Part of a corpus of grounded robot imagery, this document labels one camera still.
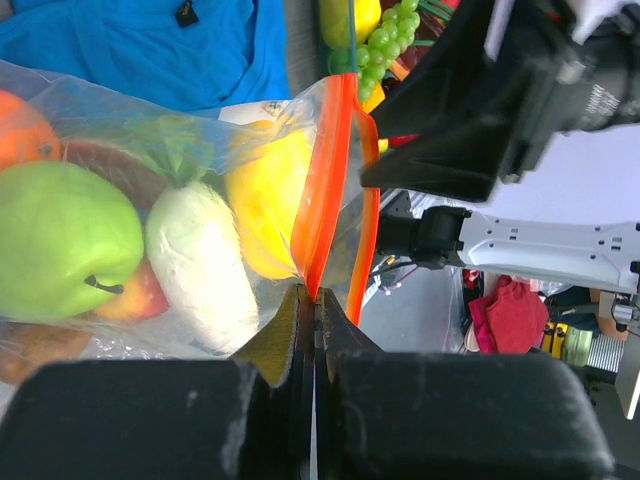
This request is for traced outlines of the clear zip top bag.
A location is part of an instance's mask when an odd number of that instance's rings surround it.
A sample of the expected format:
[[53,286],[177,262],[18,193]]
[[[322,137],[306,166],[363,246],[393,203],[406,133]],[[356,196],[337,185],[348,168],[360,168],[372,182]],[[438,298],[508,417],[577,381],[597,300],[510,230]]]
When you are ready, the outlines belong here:
[[1,66],[1,381],[80,358],[224,358],[287,288],[358,324],[380,194],[353,74],[196,114]]

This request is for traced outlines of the orange fruit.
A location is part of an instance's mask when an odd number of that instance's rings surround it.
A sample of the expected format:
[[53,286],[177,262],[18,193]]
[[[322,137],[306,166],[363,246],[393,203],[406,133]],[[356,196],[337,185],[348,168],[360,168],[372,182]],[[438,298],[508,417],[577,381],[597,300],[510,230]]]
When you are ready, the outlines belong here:
[[20,97],[2,90],[1,169],[60,159],[60,141],[47,119]]

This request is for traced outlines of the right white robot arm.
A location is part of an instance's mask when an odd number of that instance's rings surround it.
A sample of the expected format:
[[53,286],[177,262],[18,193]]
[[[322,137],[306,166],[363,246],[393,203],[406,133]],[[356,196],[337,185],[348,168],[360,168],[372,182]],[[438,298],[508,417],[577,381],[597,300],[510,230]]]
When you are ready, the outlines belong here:
[[[361,173],[365,187],[486,201],[537,167],[558,133],[639,122],[635,1],[463,1],[430,51],[373,111],[406,137]],[[380,219],[377,248],[447,265],[634,295],[639,226],[491,217],[438,206]]]

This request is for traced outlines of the white radish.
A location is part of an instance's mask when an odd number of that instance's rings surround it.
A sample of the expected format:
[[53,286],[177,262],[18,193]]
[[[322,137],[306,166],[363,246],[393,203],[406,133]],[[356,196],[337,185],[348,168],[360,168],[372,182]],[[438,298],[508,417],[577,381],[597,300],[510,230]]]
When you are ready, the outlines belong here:
[[174,311],[204,346],[232,354],[259,330],[233,213],[202,182],[165,190],[147,218],[146,255]]

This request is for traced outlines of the green apple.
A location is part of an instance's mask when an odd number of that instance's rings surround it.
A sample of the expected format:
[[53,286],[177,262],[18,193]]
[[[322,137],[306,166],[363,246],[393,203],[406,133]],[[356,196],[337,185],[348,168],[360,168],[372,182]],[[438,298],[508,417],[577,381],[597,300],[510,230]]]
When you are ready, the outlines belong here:
[[49,322],[88,312],[124,291],[144,254],[124,193],[61,161],[1,173],[1,315]]

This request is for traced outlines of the red apple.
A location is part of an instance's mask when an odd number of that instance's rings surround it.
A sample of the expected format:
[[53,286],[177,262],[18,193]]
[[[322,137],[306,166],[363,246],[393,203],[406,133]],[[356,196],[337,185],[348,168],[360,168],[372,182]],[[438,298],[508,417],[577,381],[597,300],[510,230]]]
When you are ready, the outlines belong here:
[[117,322],[139,322],[157,317],[168,309],[164,292],[149,260],[144,257],[125,282],[124,292],[96,308],[94,314]]

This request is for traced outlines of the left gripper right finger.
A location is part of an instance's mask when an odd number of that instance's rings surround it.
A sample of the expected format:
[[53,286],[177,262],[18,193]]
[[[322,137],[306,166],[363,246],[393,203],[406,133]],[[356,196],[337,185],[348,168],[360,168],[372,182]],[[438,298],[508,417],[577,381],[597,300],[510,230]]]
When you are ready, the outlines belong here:
[[316,303],[322,479],[611,479],[581,379],[544,353],[390,353]]

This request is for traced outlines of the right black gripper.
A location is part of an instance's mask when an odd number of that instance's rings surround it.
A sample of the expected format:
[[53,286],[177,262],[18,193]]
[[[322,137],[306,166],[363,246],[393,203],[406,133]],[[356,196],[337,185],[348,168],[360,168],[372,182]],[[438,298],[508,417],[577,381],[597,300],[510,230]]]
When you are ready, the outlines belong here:
[[555,134],[638,124],[639,4],[462,1],[372,117],[382,137],[420,137],[365,168],[362,186],[484,202]]

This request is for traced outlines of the brown kiwi fruit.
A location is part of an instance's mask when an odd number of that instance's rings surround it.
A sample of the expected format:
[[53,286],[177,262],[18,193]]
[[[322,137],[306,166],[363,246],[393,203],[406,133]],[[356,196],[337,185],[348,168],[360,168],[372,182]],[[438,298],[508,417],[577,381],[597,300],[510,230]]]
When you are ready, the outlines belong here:
[[17,386],[45,364],[78,358],[91,338],[87,331],[2,323],[1,381]]

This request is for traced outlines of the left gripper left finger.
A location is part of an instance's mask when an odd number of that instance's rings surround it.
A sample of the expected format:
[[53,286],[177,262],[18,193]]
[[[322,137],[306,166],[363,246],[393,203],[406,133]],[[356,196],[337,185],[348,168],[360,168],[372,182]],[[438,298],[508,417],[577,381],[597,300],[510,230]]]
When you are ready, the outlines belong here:
[[227,360],[44,366],[2,419],[2,477],[308,478],[313,313],[295,285]]

